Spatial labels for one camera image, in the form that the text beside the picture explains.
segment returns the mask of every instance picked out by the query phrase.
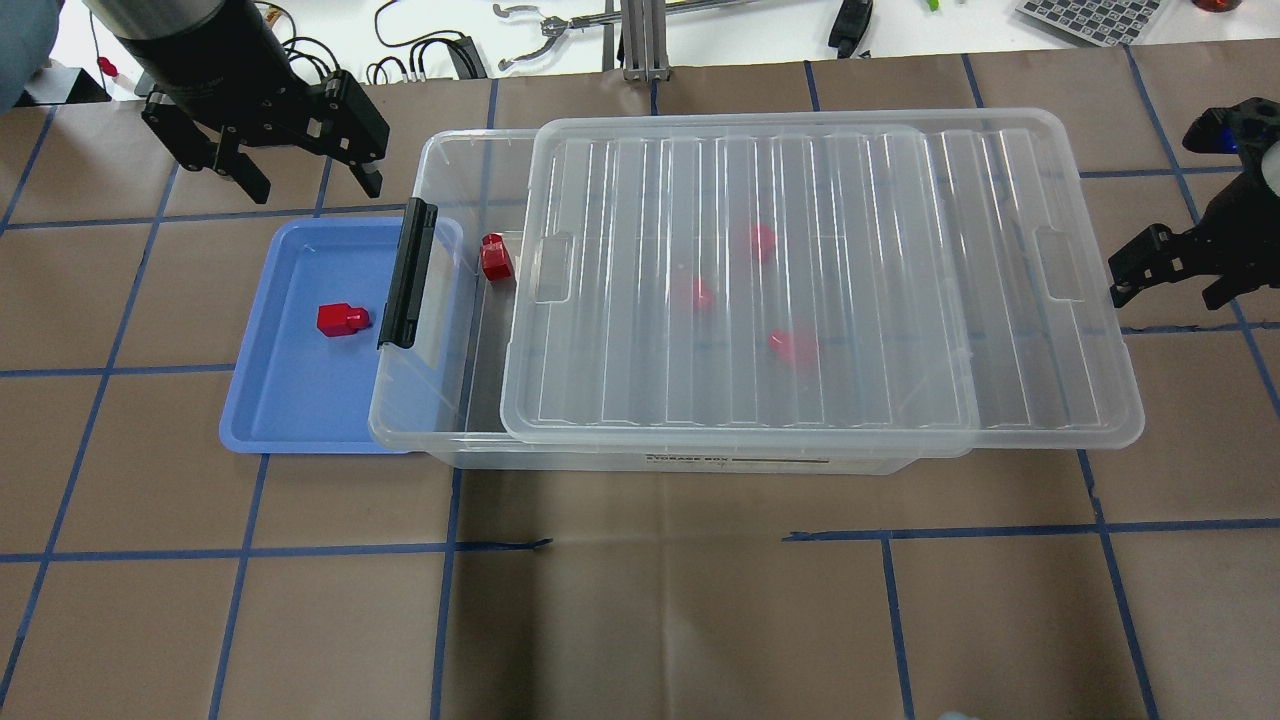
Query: blue plastic tray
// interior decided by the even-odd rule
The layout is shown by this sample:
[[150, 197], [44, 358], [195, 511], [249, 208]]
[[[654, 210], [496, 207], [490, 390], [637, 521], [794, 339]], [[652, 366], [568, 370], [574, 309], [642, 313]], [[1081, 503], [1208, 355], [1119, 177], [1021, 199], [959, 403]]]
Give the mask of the blue plastic tray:
[[[393, 452], [369, 433], [369, 402], [399, 227], [399, 218], [319, 218], [276, 231], [219, 425], [229, 450]], [[365, 307], [372, 325], [325, 337], [316, 309], [329, 302]]]

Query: transparent lid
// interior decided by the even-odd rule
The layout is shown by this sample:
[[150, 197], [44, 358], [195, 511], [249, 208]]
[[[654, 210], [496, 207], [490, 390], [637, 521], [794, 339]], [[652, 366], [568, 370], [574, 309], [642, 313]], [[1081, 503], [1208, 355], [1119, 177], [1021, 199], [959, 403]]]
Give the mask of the transparent lid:
[[1123, 446], [1142, 409], [1041, 110], [557, 120], [502, 420], [527, 442]]

